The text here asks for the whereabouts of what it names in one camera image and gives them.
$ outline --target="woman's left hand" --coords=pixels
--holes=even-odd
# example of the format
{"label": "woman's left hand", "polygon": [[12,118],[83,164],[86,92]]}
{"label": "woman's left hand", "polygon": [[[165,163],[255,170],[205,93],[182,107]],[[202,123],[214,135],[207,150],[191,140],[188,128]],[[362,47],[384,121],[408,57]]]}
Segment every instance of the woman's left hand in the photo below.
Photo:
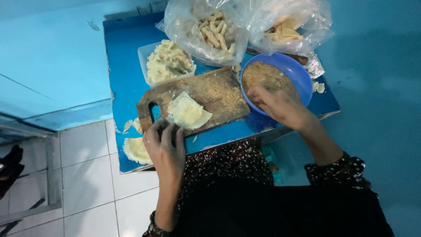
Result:
{"label": "woman's left hand", "polygon": [[178,129],[176,147],[173,147],[171,143],[171,133],[174,129],[173,123],[165,128],[161,141],[159,140],[157,130],[164,122],[164,119],[156,121],[144,133],[143,144],[157,170],[160,189],[177,192],[183,176],[186,155],[183,129]]}

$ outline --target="polka dot clothing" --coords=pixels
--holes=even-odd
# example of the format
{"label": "polka dot clothing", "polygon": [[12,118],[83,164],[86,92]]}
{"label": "polka dot clothing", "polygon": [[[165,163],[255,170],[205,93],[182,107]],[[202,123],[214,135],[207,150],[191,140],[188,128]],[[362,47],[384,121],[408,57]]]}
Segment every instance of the polka dot clothing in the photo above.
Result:
{"label": "polka dot clothing", "polygon": [[[370,183],[362,176],[364,167],[363,160],[349,157],[344,152],[343,157],[333,164],[308,164],[304,168],[311,185],[341,185],[369,190]],[[260,141],[247,138],[187,155],[176,208],[181,210],[184,200],[199,182],[216,177],[245,178],[268,186],[274,185],[272,172],[261,153]],[[151,214],[150,220],[151,224],[143,237],[169,235],[155,225],[155,212]]]}

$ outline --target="plastic container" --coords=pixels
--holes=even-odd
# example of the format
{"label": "plastic container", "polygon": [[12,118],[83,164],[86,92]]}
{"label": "plastic container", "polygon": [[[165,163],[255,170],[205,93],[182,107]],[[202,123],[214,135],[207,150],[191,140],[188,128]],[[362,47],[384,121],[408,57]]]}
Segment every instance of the plastic container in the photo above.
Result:
{"label": "plastic container", "polygon": [[150,83],[148,80],[148,67],[146,66],[146,63],[148,62],[148,57],[149,55],[151,55],[151,53],[154,52],[154,50],[156,49],[156,47],[158,45],[160,45],[161,42],[158,43],[153,43],[153,44],[149,44],[143,47],[140,47],[137,49],[137,53],[139,55],[139,61],[140,61],[140,66],[142,67],[142,72],[143,72],[143,76],[145,78],[145,82],[151,87],[151,88],[155,88],[157,86],[163,85],[163,84],[167,84],[173,81],[178,81],[184,78],[188,78],[188,77],[192,77],[195,75],[195,71],[196,71],[196,65],[194,64],[194,61],[192,60],[192,56],[190,54],[189,55],[189,59],[192,62],[193,66],[193,70],[190,73],[178,76],[178,77],[174,77],[172,79],[166,80],[166,81],[160,81],[160,82],[155,82],[155,83]]}
{"label": "plastic container", "polygon": [[270,64],[279,70],[281,70],[288,78],[291,79],[292,83],[295,86],[295,90],[300,95],[301,103],[307,107],[313,95],[313,85],[310,75],[306,69],[301,66],[297,61],[292,59],[289,56],[284,54],[273,54],[272,56],[267,56],[264,54],[259,54],[252,57],[245,65],[244,69],[241,71],[240,85],[241,92],[244,96],[244,99],[247,103],[257,112],[268,116],[267,113],[257,108],[246,96],[244,89],[242,87],[242,73],[247,68],[248,65],[254,62],[264,62]]}

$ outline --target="wooden cutting board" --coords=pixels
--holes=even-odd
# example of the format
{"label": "wooden cutting board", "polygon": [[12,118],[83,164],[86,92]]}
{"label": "wooden cutting board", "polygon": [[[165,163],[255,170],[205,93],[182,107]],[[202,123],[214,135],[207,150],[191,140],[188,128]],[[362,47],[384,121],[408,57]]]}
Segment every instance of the wooden cutting board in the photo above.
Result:
{"label": "wooden cutting board", "polygon": [[242,96],[240,84],[229,67],[205,74],[168,83],[146,91],[137,103],[140,125],[143,131],[152,126],[149,107],[158,104],[163,118],[168,116],[168,104],[183,91],[203,109],[213,113],[212,118],[195,130],[186,130],[185,136],[216,127],[239,119],[250,113],[249,106]]}

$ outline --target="blue wall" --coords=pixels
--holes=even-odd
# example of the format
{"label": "blue wall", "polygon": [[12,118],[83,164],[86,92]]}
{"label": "blue wall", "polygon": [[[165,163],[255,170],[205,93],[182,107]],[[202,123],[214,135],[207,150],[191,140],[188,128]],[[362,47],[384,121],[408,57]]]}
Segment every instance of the blue wall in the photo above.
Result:
{"label": "blue wall", "polygon": [[[342,112],[323,124],[345,151],[365,160],[396,236],[420,236],[421,2],[330,2],[336,36],[316,53]],[[299,136],[272,147],[285,184],[308,184],[302,166],[312,158]]]}
{"label": "blue wall", "polygon": [[[51,129],[111,118],[111,106],[103,103],[110,99],[110,89],[102,22],[107,15],[150,10],[152,1],[0,2],[0,111],[20,118],[78,111],[70,118],[68,113],[55,113],[47,120],[33,120]],[[86,106],[78,109],[86,104],[93,108],[95,102],[105,117],[81,113]]]}

